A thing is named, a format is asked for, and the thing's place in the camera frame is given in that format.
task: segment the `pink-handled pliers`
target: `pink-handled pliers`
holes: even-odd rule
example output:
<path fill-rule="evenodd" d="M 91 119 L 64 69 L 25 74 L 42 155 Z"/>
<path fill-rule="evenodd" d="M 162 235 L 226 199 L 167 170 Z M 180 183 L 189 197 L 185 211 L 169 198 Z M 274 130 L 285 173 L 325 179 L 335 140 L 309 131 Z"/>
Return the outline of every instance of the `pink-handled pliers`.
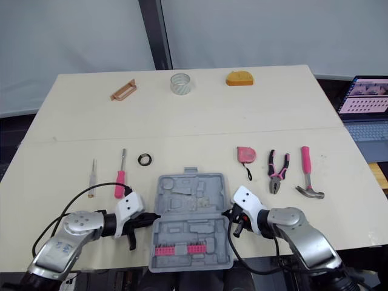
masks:
<path fill-rule="evenodd" d="M 271 150 L 268 159 L 268 175 L 271 178 L 269 183 L 269 192 L 276 194 L 280 188 L 280 181 L 286 178 L 286 171 L 290 163 L 290 154 L 286 153 L 284 155 L 284 165 L 279 173 L 276 173 L 275 165 L 273 164 L 273 157 L 275 156 L 275 150 Z"/>

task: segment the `gray backdrop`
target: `gray backdrop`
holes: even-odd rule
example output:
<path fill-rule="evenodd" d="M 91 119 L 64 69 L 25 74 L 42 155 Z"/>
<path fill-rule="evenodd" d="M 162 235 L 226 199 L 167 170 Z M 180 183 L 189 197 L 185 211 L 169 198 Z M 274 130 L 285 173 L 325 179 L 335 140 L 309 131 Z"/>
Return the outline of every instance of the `gray backdrop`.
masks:
<path fill-rule="evenodd" d="M 153 70 L 138 0 L 0 0 L 0 117 L 36 112 L 60 73 Z"/>
<path fill-rule="evenodd" d="M 162 0 L 176 69 L 308 64 L 388 75 L 387 0 Z"/>

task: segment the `pliers handle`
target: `pliers handle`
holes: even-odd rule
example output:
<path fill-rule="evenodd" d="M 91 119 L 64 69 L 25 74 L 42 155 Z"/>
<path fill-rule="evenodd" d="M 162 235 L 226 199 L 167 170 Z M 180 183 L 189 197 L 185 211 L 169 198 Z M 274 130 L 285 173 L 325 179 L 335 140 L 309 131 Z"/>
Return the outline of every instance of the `pliers handle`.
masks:
<path fill-rule="evenodd" d="M 289 167 L 290 163 L 290 154 L 286 153 L 284 155 L 284 165 L 279 173 L 276 173 L 275 165 L 273 164 L 273 157 L 275 156 L 275 150 L 271 150 L 268 158 L 268 175 L 273 177 L 278 177 L 280 180 L 284 180 L 286 178 L 286 171 Z"/>

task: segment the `open tool case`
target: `open tool case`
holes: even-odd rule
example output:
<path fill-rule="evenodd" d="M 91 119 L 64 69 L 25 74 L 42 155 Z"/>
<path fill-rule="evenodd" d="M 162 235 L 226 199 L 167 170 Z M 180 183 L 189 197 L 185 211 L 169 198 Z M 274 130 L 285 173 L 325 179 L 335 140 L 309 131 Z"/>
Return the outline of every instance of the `open tool case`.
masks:
<path fill-rule="evenodd" d="M 232 250 L 224 177 L 185 168 L 183 175 L 159 177 L 152 225 L 151 272 L 229 269 Z"/>

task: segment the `pink hammer handle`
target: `pink hammer handle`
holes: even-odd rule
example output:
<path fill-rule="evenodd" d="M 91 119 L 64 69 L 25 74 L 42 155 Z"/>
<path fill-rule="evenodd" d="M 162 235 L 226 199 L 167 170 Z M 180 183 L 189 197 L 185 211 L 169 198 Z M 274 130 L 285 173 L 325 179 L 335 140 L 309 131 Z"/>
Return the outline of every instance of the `pink hammer handle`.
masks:
<path fill-rule="evenodd" d="M 124 171 L 118 171 L 117 172 L 117 183 L 125 184 L 124 183 L 124 178 L 125 178 L 125 172 Z M 116 185 L 115 187 L 115 198 L 121 199 L 124 197 L 124 187 Z"/>
<path fill-rule="evenodd" d="M 311 173 L 310 148 L 302 147 L 301 151 L 302 151 L 303 172 L 305 174 L 310 174 Z"/>

